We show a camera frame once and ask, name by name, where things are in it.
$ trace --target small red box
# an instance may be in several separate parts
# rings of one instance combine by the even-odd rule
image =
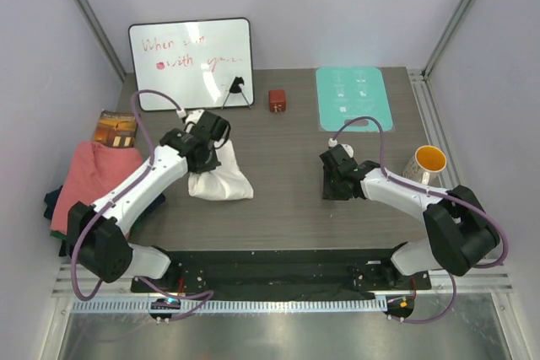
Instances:
[[[275,89],[268,91],[268,109],[271,113],[282,113],[287,110],[285,90]]]

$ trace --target black clamp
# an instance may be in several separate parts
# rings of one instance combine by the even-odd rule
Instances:
[[[235,76],[233,83],[230,85],[229,92],[227,93],[227,97],[225,98],[225,101],[221,105],[221,110],[225,107],[225,104],[227,103],[227,100],[229,99],[229,96],[232,94],[241,94],[244,100],[246,101],[246,105],[251,108],[250,102],[247,101],[246,96],[244,95],[244,92],[242,92],[242,87],[240,85],[244,85],[244,78],[242,76]]]
[[[323,163],[322,198],[324,200],[346,201],[363,198],[361,181],[373,169],[380,168],[376,162],[366,160],[357,164],[348,156],[342,145],[336,145],[320,155]]]
[[[225,142],[230,132],[229,122],[204,111],[198,122],[192,123],[189,132],[175,128],[159,140],[159,145],[177,150],[180,156],[186,158],[190,172],[209,172],[221,165],[213,143],[219,141],[226,132]]]

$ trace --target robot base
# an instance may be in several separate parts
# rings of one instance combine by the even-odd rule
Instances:
[[[431,289],[427,272],[388,278],[392,249],[168,251],[186,294],[214,291],[224,301],[349,301],[374,291]],[[148,293],[141,283],[132,291]]]

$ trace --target pink towel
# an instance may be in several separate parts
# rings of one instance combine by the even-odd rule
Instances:
[[[109,148],[97,142],[81,142],[58,198],[51,230],[68,232],[68,212],[78,201],[92,204],[114,190],[143,162],[136,148]]]

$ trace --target cable connector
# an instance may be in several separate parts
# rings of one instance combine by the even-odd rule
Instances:
[[[328,147],[329,148],[334,148],[336,145],[338,145],[338,140],[337,139],[334,139],[334,138],[330,138],[328,140]],[[353,150],[353,147],[351,147],[350,145],[347,145],[346,143],[343,143],[342,144],[342,147],[343,149],[345,149],[345,152],[347,152],[347,155],[352,158],[354,156],[354,150]]]
[[[176,115],[177,115],[182,121],[184,121],[184,118],[187,117],[186,110],[184,110],[184,109],[177,110],[177,111],[176,111]]]

